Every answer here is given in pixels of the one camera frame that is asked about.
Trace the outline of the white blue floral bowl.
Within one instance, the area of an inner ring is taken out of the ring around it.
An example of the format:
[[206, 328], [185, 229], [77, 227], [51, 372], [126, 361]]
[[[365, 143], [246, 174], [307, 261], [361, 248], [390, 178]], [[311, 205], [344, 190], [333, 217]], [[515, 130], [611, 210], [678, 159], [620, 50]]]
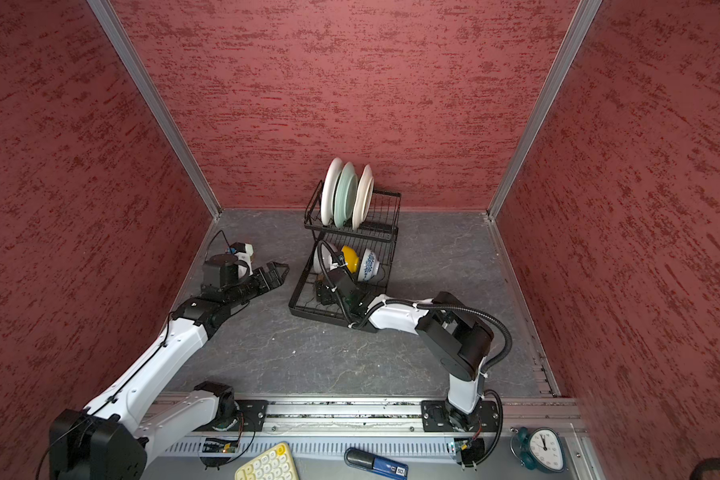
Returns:
[[378, 274], [379, 268], [378, 255], [370, 248], [366, 248], [358, 267], [357, 279], [360, 282], [369, 282]]

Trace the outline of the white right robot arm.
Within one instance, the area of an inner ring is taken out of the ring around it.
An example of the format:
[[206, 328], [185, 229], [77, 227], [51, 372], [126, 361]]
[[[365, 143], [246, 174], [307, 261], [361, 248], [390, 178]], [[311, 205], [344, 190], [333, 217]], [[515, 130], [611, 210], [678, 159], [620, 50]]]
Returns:
[[318, 277], [317, 298], [338, 306], [351, 329], [371, 326], [418, 336], [449, 375], [444, 410], [450, 426], [461, 432], [478, 428], [484, 370], [499, 360], [489, 356], [494, 321], [488, 315], [448, 292], [424, 300], [373, 296], [339, 268]]

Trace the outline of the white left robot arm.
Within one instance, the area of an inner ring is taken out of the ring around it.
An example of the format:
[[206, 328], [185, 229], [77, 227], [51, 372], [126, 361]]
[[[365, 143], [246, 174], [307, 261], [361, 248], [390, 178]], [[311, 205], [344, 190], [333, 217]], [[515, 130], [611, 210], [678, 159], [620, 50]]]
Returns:
[[148, 465], [199, 427], [241, 435], [257, 431], [232, 387], [198, 384], [178, 403], [146, 416], [181, 367], [250, 302], [283, 285], [289, 267], [252, 269], [242, 256], [217, 255], [204, 266], [201, 293], [170, 313], [161, 333], [109, 388], [81, 410], [53, 421], [39, 465], [52, 479], [138, 479]]

